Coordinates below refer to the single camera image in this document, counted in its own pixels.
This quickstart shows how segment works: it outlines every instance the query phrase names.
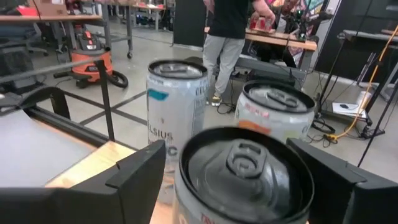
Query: can top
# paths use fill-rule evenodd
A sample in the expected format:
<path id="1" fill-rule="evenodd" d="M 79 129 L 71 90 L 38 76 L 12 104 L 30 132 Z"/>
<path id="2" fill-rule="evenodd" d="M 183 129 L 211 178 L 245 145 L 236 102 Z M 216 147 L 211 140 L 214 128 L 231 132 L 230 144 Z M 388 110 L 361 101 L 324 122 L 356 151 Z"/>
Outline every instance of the can top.
<path id="1" fill-rule="evenodd" d="M 308 211 L 313 180 L 287 146 L 248 129 L 208 129 L 182 151 L 180 170 L 193 195 L 239 223 L 289 222 Z"/>
<path id="2" fill-rule="evenodd" d="M 185 60 L 158 60 L 148 66 L 154 75 L 174 79 L 198 79 L 207 75 L 207 69 L 197 63 Z"/>
<path id="3" fill-rule="evenodd" d="M 247 82 L 243 93 L 257 104 L 277 111 L 307 113 L 315 107 L 315 102 L 306 94 L 276 82 Z"/>

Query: gray floor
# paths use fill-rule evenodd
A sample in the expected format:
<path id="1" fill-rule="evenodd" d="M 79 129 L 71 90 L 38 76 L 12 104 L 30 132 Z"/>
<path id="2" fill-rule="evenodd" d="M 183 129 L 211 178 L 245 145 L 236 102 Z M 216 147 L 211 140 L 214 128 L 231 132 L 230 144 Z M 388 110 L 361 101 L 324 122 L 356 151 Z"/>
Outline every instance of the gray floor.
<path id="1" fill-rule="evenodd" d="M 112 28 L 116 35 L 126 33 L 126 27 L 120 24 L 113 24 Z M 112 46 L 113 65 L 115 70 L 128 77 L 129 86 L 123 90 L 109 85 L 109 97 L 111 106 L 113 106 L 113 124 L 116 139 L 132 146 L 134 149 L 141 149 L 147 144 L 146 98 L 143 91 L 146 89 L 148 64 L 158 58 L 201 57 L 201 52 L 181 47 L 171 47 L 172 34 L 168 32 L 154 32 L 153 30 L 138 28 L 133 29 L 133 35 L 134 56 L 131 60 L 126 57 L 126 42 L 118 42 Z M 43 67 L 57 63 L 54 54 L 49 57 L 37 55 L 34 58 L 35 67 Z M 318 81 L 318 73 L 309 74 L 304 84 L 305 92 L 309 95 L 314 95 L 316 92 L 320 91 L 319 87 L 316 90 Z M 89 86 L 81 90 L 75 86 L 73 80 L 69 80 L 69 78 L 54 80 L 51 75 L 45 79 L 45 83 L 57 85 L 65 91 L 91 100 L 92 102 L 90 104 L 72 97 L 67 98 L 72 120 L 85 124 L 89 128 L 103 134 L 107 134 L 105 117 L 103 116 L 103 109 L 101 109 L 102 97 L 99 86 Z M 233 101 L 236 101 L 241 85 L 242 83 L 233 83 Z M 338 82 L 330 95 L 330 99 L 336 98 L 347 86 L 347 84 Z M 229 86 L 224 96 L 224 100 L 227 102 L 231 100 L 229 97 L 230 89 L 231 87 Z M 361 89 L 359 87 L 353 85 L 341 94 L 337 100 L 341 100 L 342 102 L 354 102 L 360 91 Z M 380 116 L 385 104 L 386 103 L 382 99 L 378 99 L 373 106 L 371 117 L 375 124 L 377 123 L 376 118 Z M 41 102 L 39 105 L 51 110 L 49 101 Z M 328 121 L 328 124 L 332 125 L 337 133 L 343 132 L 346 127 L 346 124 L 336 123 L 334 121 Z M 228 125 L 233 125 L 233 114 L 219 114 L 216 108 L 207 106 L 205 117 L 206 128 Z M 396 126 L 398 126 L 398 111 L 393 112 L 389 124 L 386 127 L 386 134 L 374 140 L 368 155 L 365 157 L 362 168 L 398 182 L 398 172 L 396 172 L 398 169 L 398 138 L 396 139 L 396 135 L 394 134 Z M 316 134 L 320 133 L 314 129 L 310 130 L 310 136 Z M 322 146 L 322 142 L 313 142 L 312 145 L 356 165 L 367 143 L 368 141 L 341 138 L 338 144 L 332 144 L 326 148 Z"/>

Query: vacuum hose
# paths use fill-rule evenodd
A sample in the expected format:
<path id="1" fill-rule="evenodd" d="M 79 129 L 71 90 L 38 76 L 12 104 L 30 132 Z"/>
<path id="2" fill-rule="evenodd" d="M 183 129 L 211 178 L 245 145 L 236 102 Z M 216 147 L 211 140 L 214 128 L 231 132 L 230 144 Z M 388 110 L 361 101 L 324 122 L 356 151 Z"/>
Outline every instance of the vacuum hose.
<path id="1" fill-rule="evenodd" d="M 129 80 L 127 79 L 127 77 L 117 71 L 113 71 L 112 75 L 107 75 L 107 78 L 110 83 L 120 88 L 125 88 L 129 85 Z"/>

